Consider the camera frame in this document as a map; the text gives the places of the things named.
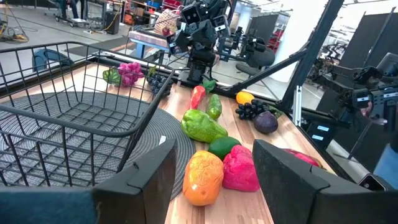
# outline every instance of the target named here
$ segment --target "red chili pepper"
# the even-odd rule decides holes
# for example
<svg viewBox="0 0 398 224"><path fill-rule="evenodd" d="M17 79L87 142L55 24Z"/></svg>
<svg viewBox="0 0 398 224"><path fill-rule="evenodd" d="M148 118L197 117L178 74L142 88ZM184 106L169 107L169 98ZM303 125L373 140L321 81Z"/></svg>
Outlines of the red chili pepper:
<svg viewBox="0 0 398 224"><path fill-rule="evenodd" d="M192 90L192 96L190 100L190 109L197 109L201 100L204 99L206 95L206 89L203 86L196 86Z"/></svg>

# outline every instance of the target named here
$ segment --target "person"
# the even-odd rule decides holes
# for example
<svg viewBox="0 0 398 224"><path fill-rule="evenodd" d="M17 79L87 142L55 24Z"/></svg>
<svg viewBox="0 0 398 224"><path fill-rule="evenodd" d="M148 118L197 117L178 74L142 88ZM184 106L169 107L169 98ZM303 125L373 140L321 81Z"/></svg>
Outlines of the person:
<svg viewBox="0 0 398 224"><path fill-rule="evenodd" d="M77 14L77 7L76 7L76 3L78 1L79 0L60 0L60 7L61 7L61 13L62 13L63 19L67 18L67 4L69 4L70 7L72 8L73 18L74 19L79 18L79 15Z"/></svg>
<svg viewBox="0 0 398 224"><path fill-rule="evenodd" d="M372 108L373 105L369 102L367 108L361 109L362 115L374 124L385 125L389 122L383 118L370 118ZM398 190L398 133L395 133L392 142L385 146L373 174L383 178Z"/></svg>

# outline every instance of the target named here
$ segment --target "gray floor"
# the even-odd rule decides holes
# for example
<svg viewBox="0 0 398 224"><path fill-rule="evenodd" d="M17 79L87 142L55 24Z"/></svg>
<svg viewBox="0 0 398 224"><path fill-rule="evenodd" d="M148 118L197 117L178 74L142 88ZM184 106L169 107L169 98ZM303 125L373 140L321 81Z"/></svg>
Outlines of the gray floor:
<svg viewBox="0 0 398 224"><path fill-rule="evenodd" d="M49 44L55 42L64 42L64 41L76 41L84 44L94 44L97 42L116 39L122 36L127 35L128 26L121 26L119 28L119 33L117 35L106 35L106 34L87 34L84 30L86 28L81 27L70 27L68 24L64 24L63 22L56 22L53 16L53 13L56 10L47 10L47 9L34 9L33 7L24 7L12 8L14 15L17 17L19 24L24 28L26 34L29 36L30 40L28 43L24 44L7 44L4 42L0 42L0 50L2 49L10 49L14 47L24 47L31 45L39 45L39 44ZM0 17L4 17L3 11L0 11ZM16 27L16 20L9 14L9 26ZM69 48L76 47L77 45L69 45ZM60 45L59 51L64 51L66 49L66 45ZM127 54L133 54L134 50L128 50ZM31 50L26 50L21 52L19 55L19 59L21 62L22 69L30 68L32 66L32 52ZM81 58L81 56L70 55L72 60L76 60ZM227 62L219 62L213 67L213 77L220 82L234 85L238 82L242 82L248 79L249 75L245 73L238 73L238 70L235 68L237 62L229 61ZM4 73L9 72L17 72L19 71L19 64L17 62L17 56L15 53L7 53L0 54L0 64L2 66ZM178 60L171 64L170 66L173 68L180 68L186 65L186 58ZM20 73L15 73L10 75L8 78L20 77ZM265 78L262 81L257 82L256 84L250 86L248 90L256 91L263 95L268 96L269 98L273 98L275 100L282 99L288 83L282 83L273 80L272 78ZM323 91L316 88L315 86L311 86L308 84L304 84L303 93L302 93L302 106L305 108L315 110L319 104L319 101L323 95ZM355 181L359 181L364 174L367 174L368 171L364 169L360 164L358 164L354 159L352 161L347 161L342 159L341 156L345 156L347 154L346 150L341 148L336 142L332 141L327 151L339 162L341 166L343 166L349 175Z"/></svg>

